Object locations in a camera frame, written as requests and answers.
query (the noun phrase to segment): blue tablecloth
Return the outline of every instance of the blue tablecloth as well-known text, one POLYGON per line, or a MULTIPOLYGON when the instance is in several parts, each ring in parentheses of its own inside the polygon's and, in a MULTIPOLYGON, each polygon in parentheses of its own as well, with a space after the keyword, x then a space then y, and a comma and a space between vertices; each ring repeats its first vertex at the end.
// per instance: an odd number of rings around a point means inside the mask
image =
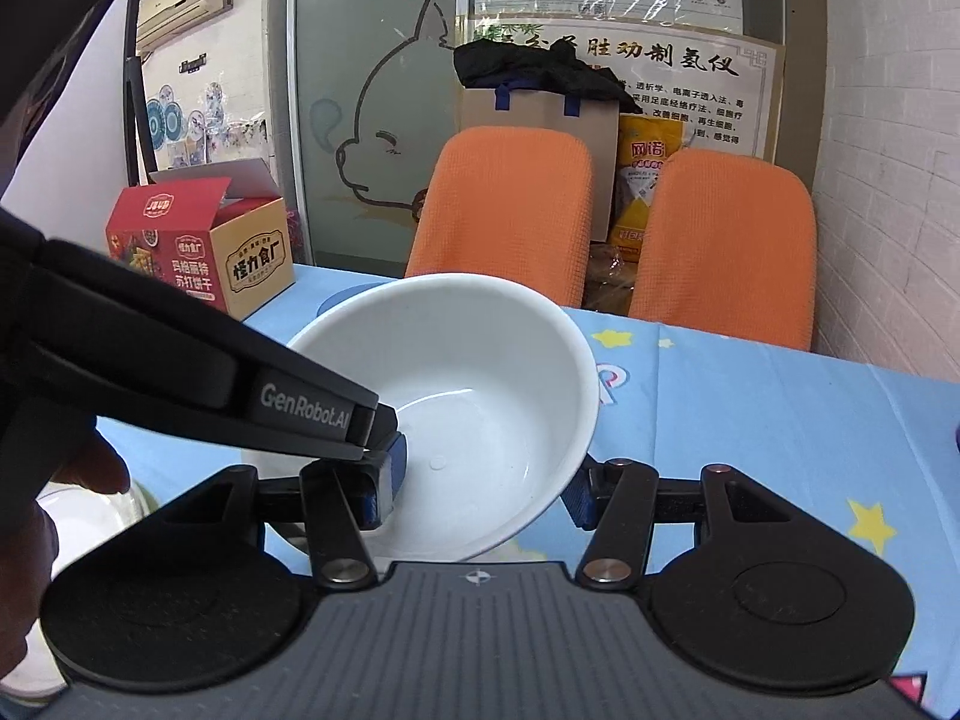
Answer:
MULTIPOLYGON (((323 300, 378 281, 298 266, 296 284, 248 324, 289 341, 323 300)), ((898 673, 928 674, 925 707, 960 709, 960 386, 788 349, 606 314, 570 312, 603 382, 592 455, 629 457, 661 476, 698 478, 707 463, 738 467, 880 554, 917 604, 898 673)), ((239 452, 101 420, 134 478, 166 503, 239 452)), ((589 534, 558 501, 494 551, 501 560, 576 565, 589 534)), ((659 526, 650 570, 692 546, 690 526, 659 526)), ((268 548, 306 573, 301 553, 268 548)))

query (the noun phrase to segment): silver bolt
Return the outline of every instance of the silver bolt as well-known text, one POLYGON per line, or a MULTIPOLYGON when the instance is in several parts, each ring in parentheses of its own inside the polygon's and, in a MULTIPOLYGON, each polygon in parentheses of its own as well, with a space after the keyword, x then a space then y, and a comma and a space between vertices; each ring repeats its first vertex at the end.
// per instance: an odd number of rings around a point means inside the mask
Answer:
POLYGON ((615 557, 600 557, 599 560, 591 560, 584 566, 584 575, 587 579, 600 581, 602 584, 624 581, 630 578, 630 574, 630 566, 622 560, 616 560, 615 557))
POLYGON ((360 560, 354 560, 352 557, 336 557, 335 560, 329 560, 323 564, 320 569, 328 581, 334 581, 336 584, 353 584, 354 581, 364 579, 370 569, 360 560))

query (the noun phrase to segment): air conditioner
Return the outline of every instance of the air conditioner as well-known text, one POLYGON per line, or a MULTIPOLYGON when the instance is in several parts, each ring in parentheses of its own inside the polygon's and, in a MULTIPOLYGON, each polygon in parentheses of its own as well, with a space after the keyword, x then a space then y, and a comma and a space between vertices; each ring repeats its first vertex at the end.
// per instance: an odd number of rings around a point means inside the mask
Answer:
POLYGON ((141 0, 136 19, 136 50, 150 52, 232 7, 233 0, 141 0))

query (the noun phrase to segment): black pole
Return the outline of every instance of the black pole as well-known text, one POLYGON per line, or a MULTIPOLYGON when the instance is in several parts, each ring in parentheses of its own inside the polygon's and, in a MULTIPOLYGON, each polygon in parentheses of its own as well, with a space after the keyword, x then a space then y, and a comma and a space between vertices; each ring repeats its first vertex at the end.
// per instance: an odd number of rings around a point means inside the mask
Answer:
POLYGON ((124 148, 127 153, 127 182, 135 187, 140 183, 140 167, 136 159, 136 134, 140 136, 140 153, 147 176, 157 169, 157 156, 150 137, 147 121, 147 98, 143 89, 140 57, 136 55, 136 18, 140 0, 127 0, 127 31, 123 49, 124 89, 124 148))

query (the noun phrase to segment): white container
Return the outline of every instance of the white container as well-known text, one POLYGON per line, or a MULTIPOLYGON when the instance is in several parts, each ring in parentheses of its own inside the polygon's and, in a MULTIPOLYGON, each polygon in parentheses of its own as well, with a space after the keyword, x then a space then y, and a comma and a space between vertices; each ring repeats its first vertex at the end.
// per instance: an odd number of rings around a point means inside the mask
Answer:
MULTIPOLYGON (((131 482, 129 493, 119 495, 99 495, 52 482, 37 496, 37 503, 56 524, 59 554, 51 569, 52 577, 150 514, 136 482, 131 482)), ((27 634, 27 656, 0 680, 0 695, 26 707, 41 707, 64 688, 64 678, 37 621, 27 634)))
MULTIPOLYGON (((402 279, 322 314, 289 346, 377 392, 408 442, 384 560, 454 562, 496 547, 560 495, 587 453, 596 363, 576 324, 534 290, 474 274, 402 279)), ((244 452, 261 478, 312 459, 244 452)))

